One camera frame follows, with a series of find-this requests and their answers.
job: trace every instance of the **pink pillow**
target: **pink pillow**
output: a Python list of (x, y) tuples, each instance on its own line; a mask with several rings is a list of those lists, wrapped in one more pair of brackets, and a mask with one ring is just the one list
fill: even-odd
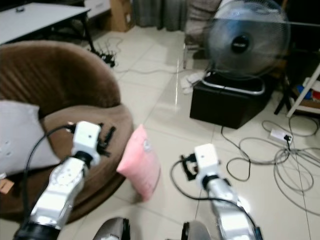
[(151, 198), (160, 176), (160, 164), (142, 124), (130, 137), (116, 171), (131, 181), (143, 201)]

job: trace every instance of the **white table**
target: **white table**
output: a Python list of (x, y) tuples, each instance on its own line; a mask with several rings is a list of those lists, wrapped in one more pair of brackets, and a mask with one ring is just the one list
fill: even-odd
[(82, 22), (85, 36), (74, 38), (89, 42), (91, 51), (95, 52), (92, 38), (86, 23), (90, 8), (46, 3), (30, 3), (23, 6), (24, 11), (16, 12), (16, 8), (0, 12), (0, 45), (32, 39), (32, 35), (46, 31), (55, 26), (69, 23), (73, 19)]

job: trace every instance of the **table leg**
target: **table leg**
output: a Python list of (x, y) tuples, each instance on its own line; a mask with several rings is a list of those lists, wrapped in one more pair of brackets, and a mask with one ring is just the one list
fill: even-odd
[(90, 45), (90, 48), (91, 48), (91, 52), (96, 54), (97, 51), (95, 49), (95, 46), (94, 46), (94, 42), (92, 41), (92, 38), (91, 38), (91, 35), (90, 35), (90, 32), (89, 32), (89, 28), (88, 28), (88, 25), (87, 25), (87, 21), (86, 21), (86, 17), (81, 17), (81, 23), (83, 25), (83, 29), (84, 29), (84, 37), (86, 38), (86, 40), (89, 42), (89, 45)]

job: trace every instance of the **white pillow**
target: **white pillow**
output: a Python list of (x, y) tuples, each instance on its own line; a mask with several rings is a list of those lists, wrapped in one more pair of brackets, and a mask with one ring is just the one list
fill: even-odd
[[(24, 171), (31, 149), (45, 134), (38, 111), (39, 106), (0, 101), (0, 174), (10, 176)], [(59, 162), (48, 140), (44, 139), (34, 152), (29, 169), (45, 168)]]

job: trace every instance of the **chair leg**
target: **chair leg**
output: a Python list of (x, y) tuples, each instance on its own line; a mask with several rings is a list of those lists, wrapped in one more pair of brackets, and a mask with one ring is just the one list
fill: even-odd
[(183, 45), (183, 69), (187, 67), (187, 55), (188, 55), (188, 47), (186, 44)]

